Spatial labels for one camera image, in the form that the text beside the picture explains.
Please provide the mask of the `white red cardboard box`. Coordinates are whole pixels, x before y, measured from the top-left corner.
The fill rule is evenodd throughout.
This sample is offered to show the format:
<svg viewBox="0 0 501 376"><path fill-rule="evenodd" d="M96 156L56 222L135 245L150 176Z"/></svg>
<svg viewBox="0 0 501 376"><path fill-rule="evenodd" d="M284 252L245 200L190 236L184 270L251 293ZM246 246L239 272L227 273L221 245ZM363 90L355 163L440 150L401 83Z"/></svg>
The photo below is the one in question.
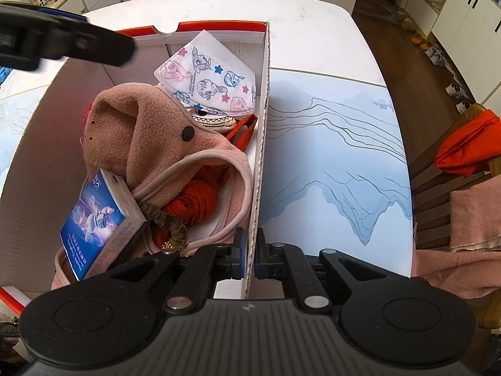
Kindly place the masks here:
<svg viewBox="0 0 501 376"><path fill-rule="evenodd" d="M256 247L269 30L126 30L117 68L68 59L1 101L1 284L32 295L162 249Z"/></svg>

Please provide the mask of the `cartoon print face mask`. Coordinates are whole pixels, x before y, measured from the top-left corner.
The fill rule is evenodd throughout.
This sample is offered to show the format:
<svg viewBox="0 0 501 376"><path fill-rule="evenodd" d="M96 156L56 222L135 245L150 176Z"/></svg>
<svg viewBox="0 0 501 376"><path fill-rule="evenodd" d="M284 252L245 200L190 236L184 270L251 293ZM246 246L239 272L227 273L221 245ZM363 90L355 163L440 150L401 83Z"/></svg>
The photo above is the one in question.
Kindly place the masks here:
<svg viewBox="0 0 501 376"><path fill-rule="evenodd" d="M190 109L233 117L255 110L255 73L208 31L181 47L154 76Z"/></svg>

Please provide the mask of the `olive green scrunchie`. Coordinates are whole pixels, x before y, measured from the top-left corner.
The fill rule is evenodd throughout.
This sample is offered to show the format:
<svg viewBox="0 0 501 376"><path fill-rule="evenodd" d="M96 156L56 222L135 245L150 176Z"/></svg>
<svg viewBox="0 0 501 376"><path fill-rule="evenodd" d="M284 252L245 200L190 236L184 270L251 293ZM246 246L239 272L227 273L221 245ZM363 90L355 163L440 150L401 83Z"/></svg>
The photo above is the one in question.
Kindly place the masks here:
<svg viewBox="0 0 501 376"><path fill-rule="evenodd" d="M187 244L187 228L182 220L149 203L140 202L139 206L149 223L150 243L158 249L181 251Z"/></svg>

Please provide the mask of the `red fuzzy plush toy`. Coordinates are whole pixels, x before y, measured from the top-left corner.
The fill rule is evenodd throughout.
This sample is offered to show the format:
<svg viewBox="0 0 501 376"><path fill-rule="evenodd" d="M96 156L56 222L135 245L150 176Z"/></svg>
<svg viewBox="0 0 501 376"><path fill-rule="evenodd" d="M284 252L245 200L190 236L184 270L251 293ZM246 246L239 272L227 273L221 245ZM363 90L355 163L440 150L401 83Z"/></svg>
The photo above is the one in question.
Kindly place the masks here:
<svg viewBox="0 0 501 376"><path fill-rule="evenodd" d="M86 110L84 110L84 112L82 113L82 117L81 118L82 118L82 123L83 123L84 126L87 123L87 119L88 119L88 116L89 116L92 108L93 108L93 103L91 102L87 106Z"/></svg>

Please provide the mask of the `blue mountain print mat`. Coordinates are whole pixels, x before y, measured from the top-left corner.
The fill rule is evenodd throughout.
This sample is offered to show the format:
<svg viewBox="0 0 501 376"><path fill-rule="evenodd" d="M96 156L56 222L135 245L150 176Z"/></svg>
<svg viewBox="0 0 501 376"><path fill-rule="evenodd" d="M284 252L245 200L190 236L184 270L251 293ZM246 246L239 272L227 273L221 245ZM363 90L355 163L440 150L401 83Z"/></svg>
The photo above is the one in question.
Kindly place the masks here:
<svg viewBox="0 0 501 376"><path fill-rule="evenodd" d="M386 87L271 70L259 225L270 243L411 273L408 164Z"/></svg>

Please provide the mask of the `owl face plush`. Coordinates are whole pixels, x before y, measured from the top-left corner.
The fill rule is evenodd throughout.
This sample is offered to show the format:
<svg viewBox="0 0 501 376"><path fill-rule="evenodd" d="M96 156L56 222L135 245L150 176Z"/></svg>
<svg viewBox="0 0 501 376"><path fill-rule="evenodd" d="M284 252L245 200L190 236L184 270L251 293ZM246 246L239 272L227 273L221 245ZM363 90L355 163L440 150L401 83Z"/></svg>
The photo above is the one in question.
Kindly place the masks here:
<svg viewBox="0 0 501 376"><path fill-rule="evenodd" d="M214 113L211 111L206 111L204 109L192 108L189 110L189 113L193 117L193 119L203 127L218 131L230 130L237 124L235 118L221 112Z"/></svg>

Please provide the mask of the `pink fleece hat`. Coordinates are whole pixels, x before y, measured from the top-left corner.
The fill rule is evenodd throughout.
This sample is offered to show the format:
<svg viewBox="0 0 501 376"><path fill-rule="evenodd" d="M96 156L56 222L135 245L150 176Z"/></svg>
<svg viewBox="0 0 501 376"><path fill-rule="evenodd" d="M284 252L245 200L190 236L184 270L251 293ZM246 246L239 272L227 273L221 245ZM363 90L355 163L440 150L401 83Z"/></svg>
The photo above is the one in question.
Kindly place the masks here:
<svg viewBox="0 0 501 376"><path fill-rule="evenodd" d="M231 243L253 197L246 155L257 118L205 127L160 86L97 95L81 147L87 178L59 236L53 286L104 273L143 252L183 256Z"/></svg>

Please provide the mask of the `wooden chair with clothes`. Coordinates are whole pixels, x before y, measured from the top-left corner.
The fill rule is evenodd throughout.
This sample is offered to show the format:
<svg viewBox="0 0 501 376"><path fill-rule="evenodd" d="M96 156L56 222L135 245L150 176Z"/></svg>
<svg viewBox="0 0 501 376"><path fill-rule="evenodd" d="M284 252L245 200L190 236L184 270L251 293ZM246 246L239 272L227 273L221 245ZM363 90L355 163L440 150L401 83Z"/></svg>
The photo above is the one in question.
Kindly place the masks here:
<svg viewBox="0 0 501 376"><path fill-rule="evenodd" d="M471 105L411 165L412 274L472 305L480 328L500 332L500 118Z"/></svg>

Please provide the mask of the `pink scarf on chair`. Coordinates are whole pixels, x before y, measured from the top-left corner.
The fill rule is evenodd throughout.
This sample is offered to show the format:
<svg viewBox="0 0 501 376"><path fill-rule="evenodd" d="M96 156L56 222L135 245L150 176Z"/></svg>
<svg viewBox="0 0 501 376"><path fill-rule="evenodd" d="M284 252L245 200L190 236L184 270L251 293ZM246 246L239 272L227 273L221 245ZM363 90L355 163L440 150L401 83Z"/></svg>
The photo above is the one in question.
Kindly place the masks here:
<svg viewBox="0 0 501 376"><path fill-rule="evenodd" d="M500 177L450 194L448 251L414 251L412 275L463 299L500 289Z"/></svg>

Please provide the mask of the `red cloth on chair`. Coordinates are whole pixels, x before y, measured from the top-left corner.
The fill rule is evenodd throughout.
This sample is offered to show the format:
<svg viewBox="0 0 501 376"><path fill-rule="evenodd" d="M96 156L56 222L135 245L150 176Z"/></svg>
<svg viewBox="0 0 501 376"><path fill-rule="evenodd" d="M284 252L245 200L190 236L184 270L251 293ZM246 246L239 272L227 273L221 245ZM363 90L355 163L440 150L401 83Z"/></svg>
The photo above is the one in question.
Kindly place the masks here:
<svg viewBox="0 0 501 376"><path fill-rule="evenodd" d="M434 164L442 172L470 177L486 171L488 161L500 155L500 118L484 110L442 142Z"/></svg>

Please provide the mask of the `white cabinet row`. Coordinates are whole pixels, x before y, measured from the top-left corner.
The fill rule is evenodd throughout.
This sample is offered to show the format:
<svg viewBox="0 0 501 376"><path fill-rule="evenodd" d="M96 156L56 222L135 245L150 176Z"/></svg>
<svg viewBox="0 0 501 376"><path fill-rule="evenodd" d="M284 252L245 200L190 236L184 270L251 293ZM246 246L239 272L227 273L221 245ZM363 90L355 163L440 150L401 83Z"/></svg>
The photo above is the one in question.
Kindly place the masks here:
<svg viewBox="0 0 501 376"><path fill-rule="evenodd" d="M500 94L500 0L406 0L424 37L434 37L474 100Z"/></svg>

